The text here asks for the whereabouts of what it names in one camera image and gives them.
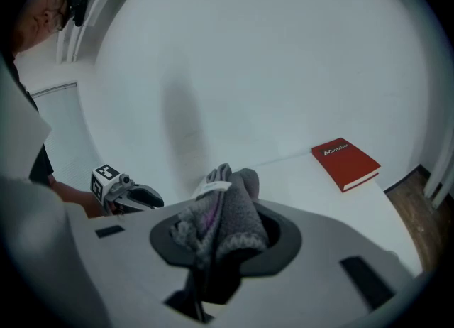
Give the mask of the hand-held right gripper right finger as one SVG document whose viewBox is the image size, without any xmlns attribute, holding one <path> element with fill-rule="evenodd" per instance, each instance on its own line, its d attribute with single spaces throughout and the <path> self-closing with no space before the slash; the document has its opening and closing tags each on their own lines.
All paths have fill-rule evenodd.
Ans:
<svg viewBox="0 0 454 328">
<path fill-rule="evenodd" d="M 395 253 L 347 224 L 283 204 L 260 200 L 299 228 L 301 248 L 279 274 L 244 278 L 212 325 L 366 325 L 370 308 L 341 266 L 359 256 L 394 293 L 398 306 L 417 292 L 418 280 Z"/>
</svg>

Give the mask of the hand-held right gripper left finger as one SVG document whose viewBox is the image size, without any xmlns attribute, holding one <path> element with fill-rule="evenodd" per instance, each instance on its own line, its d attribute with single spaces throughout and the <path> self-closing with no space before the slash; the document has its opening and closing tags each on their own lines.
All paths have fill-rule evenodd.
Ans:
<svg viewBox="0 0 454 328">
<path fill-rule="evenodd" d="M 184 287 L 187 270 L 169 266 L 150 244 L 151 229 L 179 213 L 175 204 L 148 212 L 89 219 L 65 205 L 79 256 L 112 324 L 192 324 L 164 301 Z"/>
</svg>

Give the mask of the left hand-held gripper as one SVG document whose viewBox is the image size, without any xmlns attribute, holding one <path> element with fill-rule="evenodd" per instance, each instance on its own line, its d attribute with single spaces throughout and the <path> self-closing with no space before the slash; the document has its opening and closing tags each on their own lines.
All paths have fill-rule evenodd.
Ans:
<svg viewBox="0 0 454 328">
<path fill-rule="evenodd" d="M 92 170 L 90 190 L 105 215 L 129 214 L 164 207 L 160 194 L 147 185 L 136 185 L 132 178 L 109 164 Z"/>
</svg>

